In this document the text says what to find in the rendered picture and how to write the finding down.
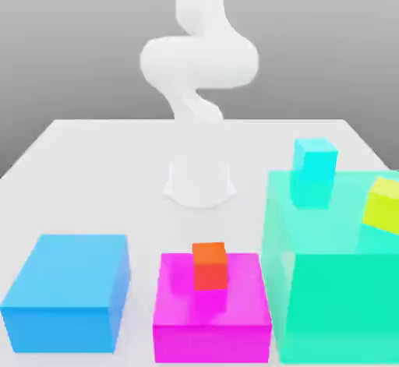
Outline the small orange cube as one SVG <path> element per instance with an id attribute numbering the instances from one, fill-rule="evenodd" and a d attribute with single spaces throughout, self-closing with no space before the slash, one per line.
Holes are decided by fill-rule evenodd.
<path id="1" fill-rule="evenodd" d="M 196 291 L 227 288 L 228 256 L 223 242 L 193 243 L 192 255 Z"/>

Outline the small cyan cube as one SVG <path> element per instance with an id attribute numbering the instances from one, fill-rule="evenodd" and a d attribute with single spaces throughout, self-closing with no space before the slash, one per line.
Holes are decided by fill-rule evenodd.
<path id="1" fill-rule="evenodd" d="M 290 195 L 299 209 L 329 206 L 338 150 L 326 138 L 297 138 L 294 143 Z"/>

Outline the small yellow-green cube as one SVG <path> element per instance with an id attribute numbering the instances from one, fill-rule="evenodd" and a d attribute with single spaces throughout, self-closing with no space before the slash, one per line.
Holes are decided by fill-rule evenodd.
<path id="1" fill-rule="evenodd" d="M 399 182 L 378 177 L 368 192 L 362 223 L 399 235 Z"/>

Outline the large magenta box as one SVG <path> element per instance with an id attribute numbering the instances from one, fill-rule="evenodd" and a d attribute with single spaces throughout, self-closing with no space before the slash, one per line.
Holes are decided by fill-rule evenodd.
<path id="1" fill-rule="evenodd" d="M 164 253 L 154 306 L 157 363 L 266 363 L 272 322 L 260 259 L 228 254 L 228 286 L 197 291 L 190 253 Z"/>

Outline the large blue box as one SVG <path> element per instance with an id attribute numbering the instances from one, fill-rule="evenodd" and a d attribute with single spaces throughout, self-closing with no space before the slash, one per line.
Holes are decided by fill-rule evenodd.
<path id="1" fill-rule="evenodd" d="M 124 235 L 41 235 L 0 304 L 15 353 L 112 353 L 130 282 Z"/>

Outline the large turquoise box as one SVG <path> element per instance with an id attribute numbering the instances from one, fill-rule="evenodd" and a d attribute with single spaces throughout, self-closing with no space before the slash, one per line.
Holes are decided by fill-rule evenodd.
<path id="1" fill-rule="evenodd" d="M 261 267 L 281 362 L 399 365 L 399 235 L 362 222 L 379 177 L 399 181 L 268 174 Z"/>

